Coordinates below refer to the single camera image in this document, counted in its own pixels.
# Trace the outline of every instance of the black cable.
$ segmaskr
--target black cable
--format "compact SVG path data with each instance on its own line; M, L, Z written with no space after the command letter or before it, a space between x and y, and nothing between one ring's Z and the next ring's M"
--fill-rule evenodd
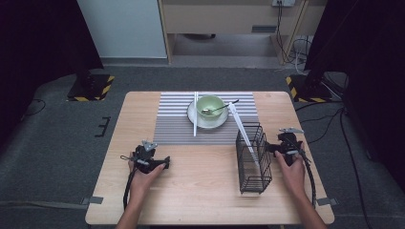
M354 162L354 157L353 157L353 154L352 154L352 148L351 148L351 145L349 144L348 137L346 136L345 128L343 127L342 116L343 116L344 112L345 112L345 110L342 110L341 113L340 113L340 128L342 129L343 137L345 138L346 144L347 144L348 149L349 149L349 155L351 156L352 166L353 166L353 169L354 169L355 180L357 182L358 195L360 196L360 204L361 204L361 210L363 211L364 220L366 221L367 226L370 229L372 229L372 226L370 225L370 222L369 222L369 218L367 216L366 207L364 205L363 192L361 190L360 178L358 177L357 166L356 166L356 164Z
M325 73L325 77L322 79L322 83L327 85L335 94L338 94L340 97L343 97L344 92L347 88L348 77L346 76L344 85L338 85L333 79L331 79L328 72Z
M297 41L306 41L306 49L308 48L308 43L310 43L310 42L306 39L299 38L299 39L295 39L294 42L292 43L292 52L295 54L295 56L292 56L291 54L289 54L288 57L290 57L292 59L296 59L297 54L303 55L305 58L298 59L300 61L300 63L296 64L296 65L302 65L307 62L308 51L306 51L306 53L299 53L297 51L297 49L295 48L295 42L297 42Z
M46 103L44 100L42 100L42 99L35 98L35 99L33 99L32 101L42 102L42 103L43 103L42 108L41 108L41 109L39 109L39 111L36 111L36 112L34 112L34 113L25 114L25 116L36 115L36 114L38 114L38 113L42 112L42 110L44 110L44 109L45 109L45 107L47 106L47 103Z
M310 169L310 165L309 165L309 159L305 155L305 152L303 150L300 150L300 155L303 157L303 160L305 162L305 167L307 168L310 186L312 187L312 206L313 206L313 208L315 208L315 206L316 206L316 204L315 204L315 202L316 202L315 180L313 179L312 170Z
M305 106L302 106L302 107L300 107L300 108L295 109L295 112L298 112L298 111L300 111L300 110L302 110L302 109L304 109L304 108L307 108L307 107L310 107L310 106L313 106L313 105L320 105L320 104L327 104L327 103L342 103L342 101L328 101L328 102L315 102L315 103L310 103L310 104L308 104L308 105L305 105Z
M335 96L337 96L339 99L342 99L343 93L341 92L340 89L333 87L328 80L323 78L321 80L321 83L330 90L331 93L333 93Z
M277 1L277 5L278 5L278 15L277 15L276 41L277 41L277 44L279 45L279 47L281 49L281 52L282 52L281 55L283 57L283 61L290 64L290 63L292 63L293 60L288 59L288 54L284 50L283 39L281 38L281 34L280 34L281 18L282 18L282 15L283 15L283 2L282 1Z
M323 117L318 117L318 118L313 118L313 119L307 119L307 120L301 121L300 124L303 124L303 123L309 122L309 121L319 121L319 120L322 120L322 119L324 119L324 118L332 117L332 116L333 116L333 115L325 115L325 116L323 116Z
M303 39L303 38L295 39L294 42L292 43L292 47L293 47L293 49L294 49L295 52L297 52L297 51L295 50L295 42L297 42L297 41L305 41L305 42L306 42L306 47L305 47L306 52L305 52L305 53L300 53L300 54L302 54L302 55L304 55L304 56L308 56L308 55L309 55L309 54L308 54L308 44L311 44L311 45L312 45L312 42L310 42L307 38L306 38L306 39Z
M324 132L320 137L318 137L317 139L315 139L315 140L313 140L313 141L309 141L309 142L308 142L308 145L310 145L311 143L314 143L314 142L316 142L316 141L322 139L322 138L327 134L331 122L332 122L333 119L337 116L337 114L339 114L339 112L341 112L342 110L343 110L343 108L340 108L339 110L336 111L336 113L335 113L335 114L332 116L332 118L330 119L330 121L329 121L329 123L328 123L328 126L327 126L327 129L325 130L325 132Z
M122 200L123 203L124 203L124 210L125 210L125 208L126 208L126 206L128 204L129 188L131 187L131 183L132 183L132 180L134 179L134 175L135 175L135 172L137 171L137 169L138 168L134 168L132 170L132 172L128 176L127 185L125 186L125 193L124 193L124 197L123 197L123 200Z

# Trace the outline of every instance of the human hand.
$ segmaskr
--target human hand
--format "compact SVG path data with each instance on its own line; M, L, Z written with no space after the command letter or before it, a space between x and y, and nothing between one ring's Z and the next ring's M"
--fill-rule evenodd
M134 161L128 161L130 172L134 170ZM144 197L149 191L153 181L161 174L165 164L156 167L149 174L144 174L140 170L136 170L134 178L131 182L130 194L131 197Z
M288 166L282 154L276 151L275 155L280 164L281 172L283 173L283 180L288 191L295 197L305 195L305 167L303 158L300 155L295 155L293 157L293 163Z

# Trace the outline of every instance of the spoon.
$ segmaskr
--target spoon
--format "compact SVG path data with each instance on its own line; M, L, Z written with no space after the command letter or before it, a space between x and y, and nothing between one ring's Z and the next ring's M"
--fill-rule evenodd
M239 102L239 99L236 99L236 100L233 101L232 103L237 103L237 102ZM211 115L213 112L218 111L218 110L220 110L220 109L222 109L222 108L225 108L225 107L227 107L227 106L229 106L229 104L226 104L226 105L224 105L224 106L222 106L222 107L220 107L220 108L214 109L214 110L203 109L203 110L202 110L202 113L205 114L205 115Z

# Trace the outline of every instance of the white plate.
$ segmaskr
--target white plate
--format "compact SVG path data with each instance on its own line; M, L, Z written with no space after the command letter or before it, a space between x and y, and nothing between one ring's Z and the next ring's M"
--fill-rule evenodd
M194 114L196 113L196 110L194 109L194 101L190 103L190 105L188 105L187 108L187 116L188 119L190 119L190 121L194 124ZM197 126L200 128L204 128L204 129L213 129L213 128L217 128L220 127L221 125L223 125L226 120L228 118L228 109L224 108L223 113L221 114L221 116L215 120L215 121L207 121L202 119L199 115L197 115Z

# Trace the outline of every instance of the white wall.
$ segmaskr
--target white wall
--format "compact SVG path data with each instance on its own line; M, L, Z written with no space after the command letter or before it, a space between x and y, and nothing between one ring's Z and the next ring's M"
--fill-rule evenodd
M77 0L100 57L166 58L157 0Z

